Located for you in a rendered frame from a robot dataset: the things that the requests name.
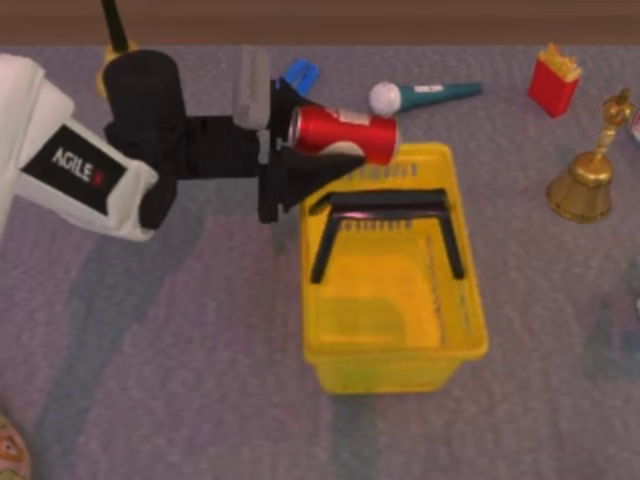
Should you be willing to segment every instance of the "yellow bin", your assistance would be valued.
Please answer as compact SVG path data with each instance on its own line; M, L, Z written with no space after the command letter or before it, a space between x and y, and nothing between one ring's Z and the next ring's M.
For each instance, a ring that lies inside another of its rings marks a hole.
M334 394L427 392L488 336L450 149L402 145L300 208L304 354Z

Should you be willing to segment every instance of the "black label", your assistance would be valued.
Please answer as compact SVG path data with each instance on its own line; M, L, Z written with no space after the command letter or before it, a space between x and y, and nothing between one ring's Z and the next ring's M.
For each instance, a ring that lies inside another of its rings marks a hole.
M106 216L107 199L126 169L63 125L22 171Z

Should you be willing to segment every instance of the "gray table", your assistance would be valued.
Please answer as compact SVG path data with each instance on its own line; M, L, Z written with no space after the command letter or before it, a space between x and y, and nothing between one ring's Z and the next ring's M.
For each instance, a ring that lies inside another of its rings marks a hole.
M37 480L622 480L640 476L640 148L611 150L615 207L578 226L544 187L591 148L601 104L640 98L640 49L572 49L584 84L550 120L526 97L537 48L274 48L322 67L312 98L363 110L371 84L481 80L400 119L454 152L489 355L432 395L331 398L302 359L297 224L258 224L254 181L181 188L147 244L18 200L0 249L0 400ZM100 48L41 62L99 131ZM230 112L233 48L167 48L191 114Z

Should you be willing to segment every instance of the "table surface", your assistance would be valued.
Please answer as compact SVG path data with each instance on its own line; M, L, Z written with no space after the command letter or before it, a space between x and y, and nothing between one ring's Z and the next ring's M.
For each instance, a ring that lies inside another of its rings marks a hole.
M638 45L635 0L116 0L139 42ZM0 0L0 44L107 41L100 2Z
M99 131L99 48L5 48L47 69ZM190 114L231 109L236 48L165 48ZM614 210L581 226L544 200L591 148L640 49L573 48L585 74L550 120L526 96L536 48L269 50L322 68L311 97L366 109L378 80L482 81L400 117L453 150L491 338L439 393L324 394L302 358L295 214L256 218L249 180L193 182L148 243L18 199L0 249L0 402L36 480L620 480L640 476L640 148L620 132Z

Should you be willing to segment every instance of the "black cable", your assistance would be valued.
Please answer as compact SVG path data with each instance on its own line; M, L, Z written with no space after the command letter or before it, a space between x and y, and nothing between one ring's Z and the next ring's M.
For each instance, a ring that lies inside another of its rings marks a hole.
M107 21L107 29L111 40L111 48L116 53L129 51L129 41L122 26L116 0L102 0L102 10Z

